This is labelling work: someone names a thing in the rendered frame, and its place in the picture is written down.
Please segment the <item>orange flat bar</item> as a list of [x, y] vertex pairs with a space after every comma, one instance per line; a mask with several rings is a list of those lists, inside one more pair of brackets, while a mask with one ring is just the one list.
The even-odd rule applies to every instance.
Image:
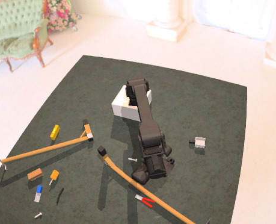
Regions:
[[29, 174], [28, 174], [28, 179], [29, 179], [30, 181], [32, 181], [32, 180], [34, 180], [34, 179], [36, 179], [36, 178], [38, 178], [38, 177], [40, 177], [40, 176], [42, 176], [42, 175], [43, 175], [43, 173], [42, 173], [42, 171], [41, 171], [41, 168], [39, 168], [39, 169], [37, 169], [37, 170], [35, 170], [35, 171], [29, 173]]

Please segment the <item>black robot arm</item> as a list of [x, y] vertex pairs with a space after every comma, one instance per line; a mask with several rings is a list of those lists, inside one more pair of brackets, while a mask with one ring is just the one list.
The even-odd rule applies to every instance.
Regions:
[[[174, 168], [172, 157], [162, 158], [166, 154], [165, 136], [160, 131], [159, 125], [153, 120], [152, 112], [147, 97], [149, 82], [145, 78], [127, 81], [125, 91], [129, 97], [128, 106], [137, 106], [140, 117], [138, 140], [142, 158], [146, 158], [146, 167], [150, 179], [166, 177]], [[162, 144], [162, 148], [160, 145]], [[143, 149], [142, 149], [143, 147]]]

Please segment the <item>yellow rectangular block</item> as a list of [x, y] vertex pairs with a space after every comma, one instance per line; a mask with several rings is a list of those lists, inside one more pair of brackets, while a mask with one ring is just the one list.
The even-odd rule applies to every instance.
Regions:
[[55, 128], [54, 128], [54, 130], [52, 131], [52, 134], [51, 134], [51, 139], [52, 140], [55, 140], [55, 137], [57, 136], [59, 130], [60, 130], [60, 127], [58, 125], [55, 125]]

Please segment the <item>yellow-handled screwdriver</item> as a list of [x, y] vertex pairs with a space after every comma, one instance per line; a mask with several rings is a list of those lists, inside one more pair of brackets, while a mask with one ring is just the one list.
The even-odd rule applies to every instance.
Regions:
[[53, 180], [56, 180], [57, 176], [58, 176], [59, 172], [57, 172], [56, 170], [53, 171], [53, 173], [51, 174], [51, 182], [49, 185], [51, 185]]

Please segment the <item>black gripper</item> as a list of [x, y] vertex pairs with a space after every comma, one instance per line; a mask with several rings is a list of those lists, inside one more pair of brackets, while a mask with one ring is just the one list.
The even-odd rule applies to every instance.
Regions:
[[[172, 153], [172, 148], [167, 145], [167, 147], [165, 148], [165, 151], [166, 151], [165, 155], [167, 157], [170, 155], [170, 153]], [[148, 174], [146, 174], [146, 172], [148, 172], [146, 167], [146, 158], [143, 159], [143, 163], [144, 164], [141, 166], [141, 169], [136, 168], [134, 172], [132, 172], [132, 179], [142, 185], [145, 185], [147, 181], [150, 179]]]

